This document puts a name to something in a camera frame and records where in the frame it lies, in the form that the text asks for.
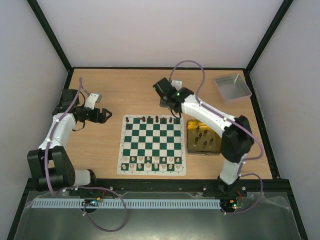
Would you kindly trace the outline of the gold tin with dark pieces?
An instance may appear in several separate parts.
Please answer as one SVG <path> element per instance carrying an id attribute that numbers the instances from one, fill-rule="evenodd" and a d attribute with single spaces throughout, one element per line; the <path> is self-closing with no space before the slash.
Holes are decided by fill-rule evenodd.
<path id="1" fill-rule="evenodd" d="M 209 126 L 199 120 L 186 123 L 187 153 L 194 155 L 219 155 L 222 138 Z"/>

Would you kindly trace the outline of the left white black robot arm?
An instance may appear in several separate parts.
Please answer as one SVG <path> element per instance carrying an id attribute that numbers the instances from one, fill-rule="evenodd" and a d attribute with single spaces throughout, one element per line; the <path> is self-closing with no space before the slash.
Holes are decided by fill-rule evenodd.
<path id="1" fill-rule="evenodd" d="M 52 125 L 40 146 L 27 154 L 32 181 L 37 191 L 90 185 L 96 180 L 91 169 L 76 170 L 67 154 L 66 146 L 76 123 L 87 121 L 104 124 L 112 113 L 105 109 L 73 107 L 68 113 L 56 110 Z"/>

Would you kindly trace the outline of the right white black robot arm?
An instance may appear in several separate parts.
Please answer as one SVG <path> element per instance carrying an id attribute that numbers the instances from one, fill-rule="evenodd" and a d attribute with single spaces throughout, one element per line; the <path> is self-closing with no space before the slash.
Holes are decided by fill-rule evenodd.
<path id="1" fill-rule="evenodd" d="M 209 106 L 185 87 L 180 90 L 171 85 L 164 89 L 153 88 L 170 110 L 199 120 L 221 137 L 220 152 L 224 162 L 218 176 L 218 191 L 229 196 L 236 189 L 241 168 L 254 143 L 248 119 L 243 115 L 236 118 Z"/>

